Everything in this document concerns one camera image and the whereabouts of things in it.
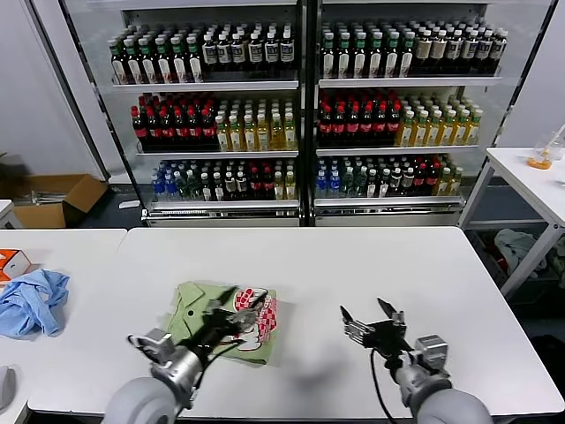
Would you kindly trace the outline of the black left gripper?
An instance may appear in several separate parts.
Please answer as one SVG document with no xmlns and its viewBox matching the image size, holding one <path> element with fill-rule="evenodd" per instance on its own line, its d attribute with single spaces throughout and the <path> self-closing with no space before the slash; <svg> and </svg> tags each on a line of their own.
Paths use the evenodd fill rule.
<svg viewBox="0 0 565 424">
<path fill-rule="evenodd" d="M 241 329 L 249 329 L 261 319 L 262 310 L 270 303 L 268 293 L 253 293 L 236 312 L 224 309 L 224 305 L 236 293 L 237 287 L 231 286 L 217 297 L 208 301 L 202 326 L 193 334 L 192 344 L 202 349 L 214 350 L 227 337 L 237 336 Z"/>
</svg>

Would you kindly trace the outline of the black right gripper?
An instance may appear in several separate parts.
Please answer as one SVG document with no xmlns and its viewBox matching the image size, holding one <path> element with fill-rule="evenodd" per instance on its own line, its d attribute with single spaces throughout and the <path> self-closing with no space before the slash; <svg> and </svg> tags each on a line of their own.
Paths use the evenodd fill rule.
<svg viewBox="0 0 565 424">
<path fill-rule="evenodd" d="M 397 311 L 392 304 L 382 298 L 377 300 L 387 316 L 386 321 L 365 324 L 354 320 L 350 312 L 344 306 L 340 306 L 344 334 L 365 348 L 375 349 L 378 354 L 408 352 L 410 345 L 405 340 L 407 327 L 404 312 Z"/>
</svg>

